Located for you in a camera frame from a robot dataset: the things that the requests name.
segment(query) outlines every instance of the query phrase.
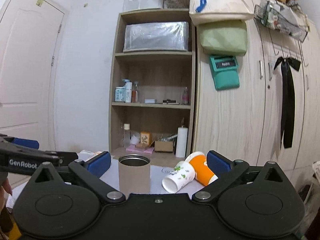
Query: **wire basket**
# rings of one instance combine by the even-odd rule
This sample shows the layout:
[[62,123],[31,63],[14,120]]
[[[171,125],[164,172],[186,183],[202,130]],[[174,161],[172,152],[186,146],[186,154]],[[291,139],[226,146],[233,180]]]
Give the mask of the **wire basket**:
[[273,16],[276,18],[273,21],[269,19],[269,12],[267,7],[261,7],[256,5],[254,9],[255,18],[258,19],[261,24],[269,29],[279,31],[280,33],[285,33],[292,38],[304,42],[306,36],[308,35],[308,28],[295,25],[286,20],[279,12],[271,8]]

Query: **blue gripper pad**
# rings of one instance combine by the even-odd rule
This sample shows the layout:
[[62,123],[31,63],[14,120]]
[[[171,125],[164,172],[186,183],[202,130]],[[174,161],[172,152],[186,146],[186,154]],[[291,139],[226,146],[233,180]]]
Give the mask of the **blue gripper pad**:
[[209,169],[219,177],[221,174],[231,170],[233,162],[215,151],[207,154],[207,165]]
[[84,163],[84,167],[93,175],[100,178],[111,166],[111,155],[103,152]]
[[39,149],[39,143],[38,141],[33,141],[33,140],[27,140],[27,139],[20,139],[20,138],[14,138],[12,143],[20,145],[20,146],[24,146],[24,147],[28,147],[28,148],[32,148],[32,149]]

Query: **wooden bookshelf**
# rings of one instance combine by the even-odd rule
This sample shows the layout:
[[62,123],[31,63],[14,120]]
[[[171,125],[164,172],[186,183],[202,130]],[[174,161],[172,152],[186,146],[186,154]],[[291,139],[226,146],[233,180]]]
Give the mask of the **wooden bookshelf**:
[[[189,22],[188,51],[134,51],[123,52],[125,27],[129,24],[148,22]],[[123,86],[122,79],[138,81],[139,103],[115,102],[116,87]],[[124,123],[130,130],[148,131],[153,137],[177,133],[181,120],[188,127],[187,154],[192,144],[193,115],[196,80],[196,38],[195,27],[187,9],[155,9],[120,13],[111,67],[109,94],[109,151],[125,153],[120,148]],[[189,89],[190,105],[182,105],[184,87]],[[144,104],[145,99],[173,99],[179,105]],[[174,155],[160,155],[169,160]]]

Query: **teal redmi box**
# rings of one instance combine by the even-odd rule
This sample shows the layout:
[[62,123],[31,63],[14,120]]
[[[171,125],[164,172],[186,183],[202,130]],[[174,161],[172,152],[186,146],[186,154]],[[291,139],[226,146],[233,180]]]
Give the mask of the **teal redmi box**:
[[237,69],[239,67],[234,56],[209,56],[209,64],[216,90],[240,87]]

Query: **paper towel roll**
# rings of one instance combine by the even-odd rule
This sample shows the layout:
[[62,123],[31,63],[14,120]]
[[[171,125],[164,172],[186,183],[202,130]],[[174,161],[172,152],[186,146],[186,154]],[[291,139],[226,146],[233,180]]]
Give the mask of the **paper towel roll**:
[[176,157],[177,158],[184,158],[186,156],[187,137],[188,137],[188,128],[179,127],[178,128],[177,147],[176,147]]

